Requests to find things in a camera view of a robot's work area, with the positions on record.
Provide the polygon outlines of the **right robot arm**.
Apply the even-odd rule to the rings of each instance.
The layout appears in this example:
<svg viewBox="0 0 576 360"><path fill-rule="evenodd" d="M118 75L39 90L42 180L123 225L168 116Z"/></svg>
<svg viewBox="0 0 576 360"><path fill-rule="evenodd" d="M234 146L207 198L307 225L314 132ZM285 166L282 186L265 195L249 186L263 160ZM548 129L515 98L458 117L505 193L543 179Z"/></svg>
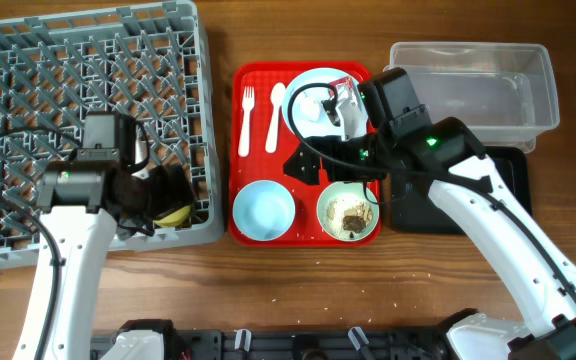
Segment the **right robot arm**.
<svg viewBox="0 0 576 360"><path fill-rule="evenodd" d="M460 359L576 359L576 266L508 190L485 146L459 119L433 122L407 72L350 89L373 130L304 136L299 151L341 181L401 178L470 238L513 297L520 322L465 311L446 331Z"/></svg>

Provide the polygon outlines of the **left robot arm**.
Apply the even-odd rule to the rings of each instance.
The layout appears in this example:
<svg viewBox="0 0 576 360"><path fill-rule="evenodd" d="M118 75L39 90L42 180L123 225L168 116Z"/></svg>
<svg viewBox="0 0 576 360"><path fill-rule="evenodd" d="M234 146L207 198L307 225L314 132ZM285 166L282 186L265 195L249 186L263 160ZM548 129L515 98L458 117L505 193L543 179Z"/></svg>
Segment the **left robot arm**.
<svg viewBox="0 0 576 360"><path fill-rule="evenodd" d="M84 120L83 142L38 184L40 251L17 359L87 359L102 268L114 238L186 222L195 196L179 164L136 158L143 123L110 112Z"/></svg>

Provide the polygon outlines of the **large light blue plate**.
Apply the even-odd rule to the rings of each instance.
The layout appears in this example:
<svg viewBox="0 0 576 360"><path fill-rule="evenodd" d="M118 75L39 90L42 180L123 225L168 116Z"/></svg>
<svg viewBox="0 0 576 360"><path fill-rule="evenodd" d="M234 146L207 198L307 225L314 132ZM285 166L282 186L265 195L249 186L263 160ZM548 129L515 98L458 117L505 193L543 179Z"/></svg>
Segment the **large light blue plate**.
<svg viewBox="0 0 576 360"><path fill-rule="evenodd" d="M327 83L337 80L339 78L351 76L348 73L333 69L333 68L316 68L312 70L308 70L300 75L298 75L287 87L286 94L284 96L284 100L282 103L282 116L286 125L288 126L289 130L293 132L293 128L290 126L288 121L288 108L289 108L289 101L294 93L301 87L312 84L312 83ZM355 77L353 77L356 81L356 89L357 89L357 98L362 103L362 111L364 115L367 117L368 115L364 104L359 96L359 91L357 85L359 82ZM332 100L334 93L328 89L327 87L311 87L301 91L296 99L293 102L292 106L292 116L293 116L293 123L300 132L300 134L304 138L308 137L324 137L324 136L337 136L341 139L341 127L339 123L339 119L337 117L337 113L335 110L336 103L334 105L334 109L327 111L324 107L325 114L321 117L319 122L313 123L306 120L302 112L300 111L300 99L303 95L308 95L312 98L316 98L317 100L321 101L324 107L324 102L328 100Z"/></svg>

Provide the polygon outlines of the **light blue saucer bowl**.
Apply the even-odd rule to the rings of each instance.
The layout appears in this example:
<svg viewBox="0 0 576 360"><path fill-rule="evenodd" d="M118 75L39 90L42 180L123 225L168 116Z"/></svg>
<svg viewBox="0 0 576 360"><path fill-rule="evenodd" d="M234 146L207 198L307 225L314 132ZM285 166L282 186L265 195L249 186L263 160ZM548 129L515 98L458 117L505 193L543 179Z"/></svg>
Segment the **light blue saucer bowl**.
<svg viewBox="0 0 576 360"><path fill-rule="evenodd" d="M291 193L271 180L257 180L244 186L232 205L235 227L247 238L273 241L284 235L296 217Z"/></svg>

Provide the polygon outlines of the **green bowl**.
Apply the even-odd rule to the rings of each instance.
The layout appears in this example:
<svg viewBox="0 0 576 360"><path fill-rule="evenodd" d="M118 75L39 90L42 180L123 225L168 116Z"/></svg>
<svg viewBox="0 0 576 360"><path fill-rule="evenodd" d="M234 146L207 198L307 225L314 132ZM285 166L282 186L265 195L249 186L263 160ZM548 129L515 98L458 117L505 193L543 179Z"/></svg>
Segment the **green bowl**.
<svg viewBox="0 0 576 360"><path fill-rule="evenodd" d="M354 240L337 239L329 233L327 221L325 219L326 208L328 203L335 197L339 195L350 195L350 194L363 198L372 209L374 217L371 223L368 225L367 229L357 239ZM379 205L377 204L377 198L375 197L375 195L372 193L371 190L369 190L368 188L364 188L364 185L362 183L357 182L334 182L328 185L319 196L319 199L317 201L316 213L319 224L321 225L323 231L329 236L331 236L334 240L338 240L344 243L354 243L367 239L377 229L380 217L380 209Z"/></svg>

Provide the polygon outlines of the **white plastic spoon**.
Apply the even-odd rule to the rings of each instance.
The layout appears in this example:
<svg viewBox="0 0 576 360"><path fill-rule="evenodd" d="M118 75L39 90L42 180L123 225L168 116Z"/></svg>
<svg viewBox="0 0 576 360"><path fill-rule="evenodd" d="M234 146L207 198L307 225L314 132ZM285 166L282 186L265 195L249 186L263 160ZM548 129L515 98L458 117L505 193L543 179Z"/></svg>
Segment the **white plastic spoon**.
<svg viewBox="0 0 576 360"><path fill-rule="evenodd" d="M285 96L285 92L286 86L283 83L278 82L273 86L270 93L272 113L265 142L265 151L267 153L274 153L277 150L279 133L279 111Z"/></svg>

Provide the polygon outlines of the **food scraps and rice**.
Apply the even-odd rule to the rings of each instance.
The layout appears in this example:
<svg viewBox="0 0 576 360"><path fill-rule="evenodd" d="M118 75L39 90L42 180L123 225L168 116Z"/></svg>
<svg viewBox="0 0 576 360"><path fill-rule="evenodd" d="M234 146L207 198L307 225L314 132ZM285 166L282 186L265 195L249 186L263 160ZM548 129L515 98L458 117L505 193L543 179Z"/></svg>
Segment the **food scraps and rice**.
<svg viewBox="0 0 576 360"><path fill-rule="evenodd" d="M374 217L369 204L353 194L339 195L332 199L326 208L326 221L329 233L342 240L357 239Z"/></svg>

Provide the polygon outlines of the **white plastic fork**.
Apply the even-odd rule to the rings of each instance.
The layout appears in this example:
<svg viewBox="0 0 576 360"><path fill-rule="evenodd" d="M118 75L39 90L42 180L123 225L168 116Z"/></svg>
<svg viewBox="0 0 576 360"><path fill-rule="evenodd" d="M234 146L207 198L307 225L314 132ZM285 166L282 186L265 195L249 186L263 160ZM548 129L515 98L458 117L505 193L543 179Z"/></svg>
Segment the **white plastic fork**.
<svg viewBox="0 0 576 360"><path fill-rule="evenodd" d="M255 105L255 90L252 86L244 88L242 97L243 119L238 144L238 155L247 157L250 153L251 113Z"/></svg>

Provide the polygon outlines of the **red sauce packet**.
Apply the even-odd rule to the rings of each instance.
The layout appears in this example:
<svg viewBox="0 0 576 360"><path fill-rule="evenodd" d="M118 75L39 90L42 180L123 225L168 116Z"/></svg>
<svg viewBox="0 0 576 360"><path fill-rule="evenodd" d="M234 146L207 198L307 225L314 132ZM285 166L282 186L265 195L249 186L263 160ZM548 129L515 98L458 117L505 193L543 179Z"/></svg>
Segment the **red sauce packet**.
<svg viewBox="0 0 576 360"><path fill-rule="evenodd" d="M334 80L330 82L330 85L335 87L339 101L357 101L356 81L352 76L345 76Z"/></svg>

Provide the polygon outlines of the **white napkin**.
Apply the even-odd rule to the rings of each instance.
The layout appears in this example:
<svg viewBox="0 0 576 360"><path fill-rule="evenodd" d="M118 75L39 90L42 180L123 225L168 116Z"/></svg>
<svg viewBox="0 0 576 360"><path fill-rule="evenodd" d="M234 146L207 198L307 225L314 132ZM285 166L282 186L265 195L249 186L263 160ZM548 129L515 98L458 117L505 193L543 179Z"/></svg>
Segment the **white napkin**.
<svg viewBox="0 0 576 360"><path fill-rule="evenodd" d="M325 114L322 102L308 95L303 95L301 97L299 107L300 111L309 122L319 122L321 117Z"/></svg>

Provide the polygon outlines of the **yellow plastic cup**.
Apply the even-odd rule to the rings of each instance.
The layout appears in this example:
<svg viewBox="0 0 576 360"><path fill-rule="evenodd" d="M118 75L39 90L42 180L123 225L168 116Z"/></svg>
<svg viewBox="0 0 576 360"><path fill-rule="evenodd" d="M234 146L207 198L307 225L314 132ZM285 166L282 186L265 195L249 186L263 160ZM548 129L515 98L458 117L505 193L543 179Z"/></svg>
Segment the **yellow plastic cup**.
<svg viewBox="0 0 576 360"><path fill-rule="evenodd" d="M161 219L154 220L153 223L159 227L170 228L181 226L191 215L192 205L179 208Z"/></svg>

